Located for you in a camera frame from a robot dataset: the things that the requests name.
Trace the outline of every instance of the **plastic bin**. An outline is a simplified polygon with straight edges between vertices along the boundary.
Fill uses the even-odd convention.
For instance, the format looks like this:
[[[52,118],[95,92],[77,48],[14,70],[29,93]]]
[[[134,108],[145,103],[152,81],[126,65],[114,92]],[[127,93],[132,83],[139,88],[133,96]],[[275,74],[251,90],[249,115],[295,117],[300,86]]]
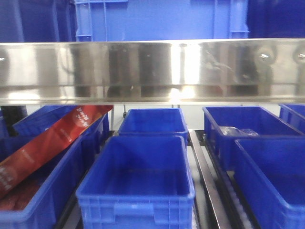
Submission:
[[[234,140],[238,138],[278,138],[304,136],[280,118],[258,106],[204,107],[204,130],[207,142],[225,170],[235,165]],[[230,127],[231,132],[224,132]]]
[[[20,136],[37,136],[73,108],[75,108],[75,106],[44,106],[16,123],[14,128],[18,131]],[[86,139],[86,141],[83,141],[82,143],[83,147],[90,149],[95,153],[99,153],[101,143],[108,138],[108,135],[109,120],[108,114],[106,114],[82,134]]]
[[[50,128],[55,122],[69,113],[76,106],[44,106],[31,115],[25,117],[19,122],[15,123],[13,126],[15,130],[19,133],[20,136],[37,136],[44,132],[46,129]],[[108,114],[101,118],[96,123],[94,123],[84,134],[91,134],[96,132],[97,129],[101,132],[103,139],[108,137],[109,134],[109,122]]]
[[[76,191],[85,229],[191,229],[183,138],[115,136]]]
[[[247,38],[247,0],[75,0],[76,38],[148,41]]]
[[[0,42],[75,41],[70,0],[1,0]]]
[[[280,118],[305,133],[305,104],[279,104]]]
[[[187,145],[188,129],[180,108],[131,109],[119,135],[178,135]]]
[[[250,38],[305,37],[305,1],[249,0]]]
[[[0,140],[0,159],[30,141],[30,137]],[[77,139],[68,150],[31,175],[42,182],[32,200],[21,211],[0,211],[2,229],[51,229],[61,216],[66,202],[90,165],[84,161],[94,160],[94,152],[81,146],[83,137]]]
[[[304,139],[237,141],[235,179],[262,229],[305,229]]]
[[[20,136],[37,136],[76,106],[44,106],[13,125]]]
[[[0,139],[4,138],[4,137],[8,137],[8,136],[9,136],[9,133],[8,133],[8,129],[6,127],[5,120],[4,120],[3,116],[0,114]]]

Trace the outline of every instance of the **reflective metal surface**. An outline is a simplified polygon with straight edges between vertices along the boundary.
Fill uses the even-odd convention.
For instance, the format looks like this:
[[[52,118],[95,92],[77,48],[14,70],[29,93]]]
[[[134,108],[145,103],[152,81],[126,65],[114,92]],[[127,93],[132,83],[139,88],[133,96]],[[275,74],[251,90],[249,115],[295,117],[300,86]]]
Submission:
[[[304,102],[305,39],[0,44],[0,103]]]

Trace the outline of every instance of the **blue crate on top shelf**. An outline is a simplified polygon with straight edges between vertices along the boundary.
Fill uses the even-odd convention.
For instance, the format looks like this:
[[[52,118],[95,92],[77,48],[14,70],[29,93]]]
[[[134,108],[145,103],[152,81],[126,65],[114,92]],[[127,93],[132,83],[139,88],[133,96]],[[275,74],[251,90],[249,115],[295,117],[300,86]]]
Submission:
[[[149,41],[247,38],[248,0],[75,0],[76,38]]]

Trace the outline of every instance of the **red packaging bag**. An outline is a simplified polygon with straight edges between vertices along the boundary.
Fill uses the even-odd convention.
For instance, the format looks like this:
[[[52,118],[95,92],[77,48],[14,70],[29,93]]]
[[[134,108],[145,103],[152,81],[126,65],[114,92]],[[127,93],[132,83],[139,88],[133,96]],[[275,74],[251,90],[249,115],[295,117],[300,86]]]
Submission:
[[[112,108],[112,105],[78,106],[2,161],[0,163],[0,198],[67,148],[91,124]]]

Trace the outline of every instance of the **crate handle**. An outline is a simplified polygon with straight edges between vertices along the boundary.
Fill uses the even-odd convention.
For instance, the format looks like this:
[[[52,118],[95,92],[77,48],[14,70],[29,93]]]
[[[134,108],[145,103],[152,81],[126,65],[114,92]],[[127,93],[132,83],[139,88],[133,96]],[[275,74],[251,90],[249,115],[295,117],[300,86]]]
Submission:
[[[153,204],[114,204],[117,216],[153,216]]]

